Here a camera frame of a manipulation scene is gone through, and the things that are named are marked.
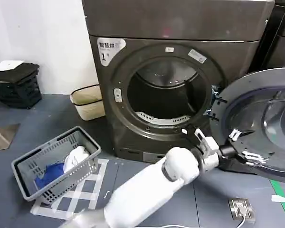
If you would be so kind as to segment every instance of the gray plastic basket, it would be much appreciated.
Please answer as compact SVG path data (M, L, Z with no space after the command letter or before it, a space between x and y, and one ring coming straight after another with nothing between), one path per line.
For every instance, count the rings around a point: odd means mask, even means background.
M35 178L42 178L47 166L63 163L65 158L77 146L84 146L90 153L90 156L47 186L38 189L35 184ZM32 201L40 197L43 203L52 204L56 199L97 170L98 162L96 156L100 151L100 146L85 130L81 127L74 127L15 159L11 166L24 199Z

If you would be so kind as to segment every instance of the white cable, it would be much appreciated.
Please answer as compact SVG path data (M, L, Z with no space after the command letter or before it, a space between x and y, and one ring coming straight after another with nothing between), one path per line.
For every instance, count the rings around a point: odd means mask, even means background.
M182 225L166 225L162 227L135 227L135 228L168 228L168 227L178 227L178 228L195 228L195 227L186 227Z
M243 216L242 222L236 228L242 227L242 225L244 224L245 220L246 220L246 216Z
M247 209L245 207L239 207L237 209L237 211L238 211L239 215L241 215L243 217L242 222L236 227L236 228L240 228L240 227L242 227L242 225L246 221Z

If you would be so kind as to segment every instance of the trash bin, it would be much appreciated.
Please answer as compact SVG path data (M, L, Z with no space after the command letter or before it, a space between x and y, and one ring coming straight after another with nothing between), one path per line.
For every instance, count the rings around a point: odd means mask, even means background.
M85 120L93 120L105 115L104 104L99 85L91 85L75 90L70 95L80 117Z

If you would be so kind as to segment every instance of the number 1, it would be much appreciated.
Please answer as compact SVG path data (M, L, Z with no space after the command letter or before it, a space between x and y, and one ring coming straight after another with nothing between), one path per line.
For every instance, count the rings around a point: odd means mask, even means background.
M101 54L102 54L102 56L103 56L103 59L102 59L102 60L105 61L105 55L104 55L103 53L101 53Z

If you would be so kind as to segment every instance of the green line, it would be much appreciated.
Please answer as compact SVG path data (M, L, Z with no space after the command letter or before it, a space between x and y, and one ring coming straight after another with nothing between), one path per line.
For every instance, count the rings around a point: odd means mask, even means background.
M270 182L271 182L272 187L273 187L274 190L275 190L275 193L276 193L277 195L279 195L279 196L285 197L284 190L283 190L283 188L281 187L280 183L277 182L277 181L275 181L275 180L270 180ZM285 211L285 203L281 203L281 204L282 204L282 207L283 207L283 209L284 209L284 211Z

